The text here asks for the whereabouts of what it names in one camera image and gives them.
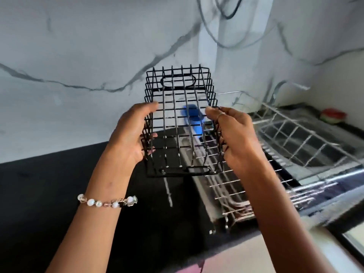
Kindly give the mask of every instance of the forearm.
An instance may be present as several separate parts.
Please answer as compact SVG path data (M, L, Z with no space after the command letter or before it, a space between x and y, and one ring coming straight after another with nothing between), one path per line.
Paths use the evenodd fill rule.
M125 168L116 155L122 154L108 148L102 154L84 193L88 199L107 202L125 196L133 168ZM80 204L47 273L105 272L119 214L120 208Z
M277 273L334 272L304 228L274 170L268 162L257 164L252 178L241 180Z

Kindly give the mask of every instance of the white marble backsplash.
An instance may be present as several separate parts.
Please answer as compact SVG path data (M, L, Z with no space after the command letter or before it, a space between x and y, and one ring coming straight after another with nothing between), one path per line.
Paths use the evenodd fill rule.
M239 47L216 46L196 0L2 0L0 163L108 140L152 67L202 63L217 91L260 98L282 79L309 86L362 0L243 0L228 21L201 3L216 38ZM286 87L278 102L301 94Z

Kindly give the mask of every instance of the right hand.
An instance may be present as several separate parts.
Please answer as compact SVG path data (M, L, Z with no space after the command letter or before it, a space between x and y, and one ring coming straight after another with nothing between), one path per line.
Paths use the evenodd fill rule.
M246 113L233 108L206 108L206 116L216 121L221 129L221 142L224 145L224 158L228 166L240 178L251 177L272 167L268 162L255 134L252 119Z

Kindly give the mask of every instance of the left hand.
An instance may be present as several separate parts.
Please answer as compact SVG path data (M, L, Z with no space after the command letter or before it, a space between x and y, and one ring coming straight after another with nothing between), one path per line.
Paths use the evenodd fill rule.
M118 121L113 131L108 147L121 148L136 165L143 160L144 151L141 142L141 134L144 128L144 118L158 108L158 102L137 103L125 112Z

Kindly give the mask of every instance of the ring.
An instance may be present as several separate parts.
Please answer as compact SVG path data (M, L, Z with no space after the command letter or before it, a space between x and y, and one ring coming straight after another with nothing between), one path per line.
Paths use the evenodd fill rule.
M221 112L221 113L217 116L217 118L216 118L216 122L217 122L217 123L219 123L219 122L218 122L218 120L219 120L219 118L220 118L220 116L221 116L222 114L225 114L225 115L226 115L226 113L225 113L225 112Z

